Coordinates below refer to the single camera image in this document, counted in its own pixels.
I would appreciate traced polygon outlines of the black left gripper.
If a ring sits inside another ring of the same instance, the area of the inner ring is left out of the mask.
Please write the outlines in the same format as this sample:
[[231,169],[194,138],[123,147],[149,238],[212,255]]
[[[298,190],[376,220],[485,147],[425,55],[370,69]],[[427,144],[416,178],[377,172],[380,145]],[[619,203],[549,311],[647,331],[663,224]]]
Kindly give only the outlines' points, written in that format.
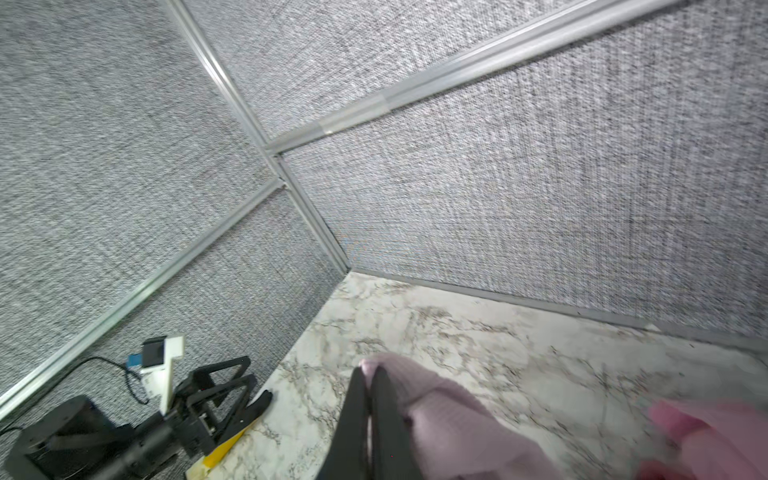
[[[207,455],[259,419],[273,393],[264,390],[250,404],[252,375],[249,356],[203,365],[174,389],[175,435],[188,456]],[[235,414],[237,408],[243,408]]]

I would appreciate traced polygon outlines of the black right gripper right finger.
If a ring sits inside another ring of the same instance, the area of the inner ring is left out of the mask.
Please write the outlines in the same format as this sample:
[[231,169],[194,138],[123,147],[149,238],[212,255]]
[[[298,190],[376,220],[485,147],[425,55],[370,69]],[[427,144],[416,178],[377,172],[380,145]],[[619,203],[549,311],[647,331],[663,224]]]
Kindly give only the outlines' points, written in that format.
[[398,409],[394,386],[382,367],[375,371],[371,381],[369,403],[372,478],[422,479],[422,472],[411,450],[409,431]]

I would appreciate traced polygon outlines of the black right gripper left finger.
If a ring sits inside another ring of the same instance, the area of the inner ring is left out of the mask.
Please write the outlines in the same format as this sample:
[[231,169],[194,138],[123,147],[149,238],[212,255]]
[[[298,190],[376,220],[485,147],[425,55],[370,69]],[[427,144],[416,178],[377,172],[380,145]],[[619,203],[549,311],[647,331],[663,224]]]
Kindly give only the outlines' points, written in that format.
[[354,369],[326,458],[321,479],[368,479],[369,400],[364,373]]

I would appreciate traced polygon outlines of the pale mauve cloth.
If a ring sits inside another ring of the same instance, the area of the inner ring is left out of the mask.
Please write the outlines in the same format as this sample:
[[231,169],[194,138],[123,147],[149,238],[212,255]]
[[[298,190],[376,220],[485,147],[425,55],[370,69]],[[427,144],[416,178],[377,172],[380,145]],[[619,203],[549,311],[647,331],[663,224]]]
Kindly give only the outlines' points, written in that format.
[[426,479],[560,479],[541,447],[500,423],[466,388],[393,353],[363,359],[371,383],[386,371]]

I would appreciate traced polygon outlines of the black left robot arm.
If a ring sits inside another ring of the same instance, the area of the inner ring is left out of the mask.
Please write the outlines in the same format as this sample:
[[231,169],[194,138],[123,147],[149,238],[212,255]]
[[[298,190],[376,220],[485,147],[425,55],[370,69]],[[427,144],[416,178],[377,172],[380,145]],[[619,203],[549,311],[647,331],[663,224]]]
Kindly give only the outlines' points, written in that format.
[[253,394],[248,357],[193,370],[167,413],[138,426],[114,424],[87,396],[62,403],[23,429],[4,468],[14,479],[151,479],[181,455],[210,455],[269,408]]

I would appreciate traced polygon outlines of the dark magenta cloth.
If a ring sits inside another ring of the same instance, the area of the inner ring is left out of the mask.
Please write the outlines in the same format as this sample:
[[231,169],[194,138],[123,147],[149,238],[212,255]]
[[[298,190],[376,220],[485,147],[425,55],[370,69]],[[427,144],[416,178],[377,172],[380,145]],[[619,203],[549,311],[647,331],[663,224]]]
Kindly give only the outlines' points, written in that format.
[[674,468],[655,460],[643,462],[635,475],[635,480],[673,480],[679,478],[680,475]]

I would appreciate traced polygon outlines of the bright pink cloth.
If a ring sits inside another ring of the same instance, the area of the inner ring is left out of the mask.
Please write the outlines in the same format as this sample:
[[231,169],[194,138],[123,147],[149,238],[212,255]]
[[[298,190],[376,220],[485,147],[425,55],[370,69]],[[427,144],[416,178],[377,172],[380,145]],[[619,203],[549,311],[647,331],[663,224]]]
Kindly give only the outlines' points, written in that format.
[[663,400],[652,423],[678,448],[679,479],[765,479],[767,415],[735,403]]

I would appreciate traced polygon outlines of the yellow flat object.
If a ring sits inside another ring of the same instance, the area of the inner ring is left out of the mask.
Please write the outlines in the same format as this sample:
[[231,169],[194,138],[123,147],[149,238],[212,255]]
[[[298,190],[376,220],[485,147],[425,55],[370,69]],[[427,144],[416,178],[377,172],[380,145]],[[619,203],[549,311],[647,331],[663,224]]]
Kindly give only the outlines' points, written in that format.
[[208,478],[210,472],[216,467],[236,445],[240,438],[255,424],[255,421],[247,425],[243,430],[238,432],[229,440],[225,441],[222,445],[218,446],[211,454],[202,457],[197,460],[191,467],[185,472],[186,480],[205,480]]

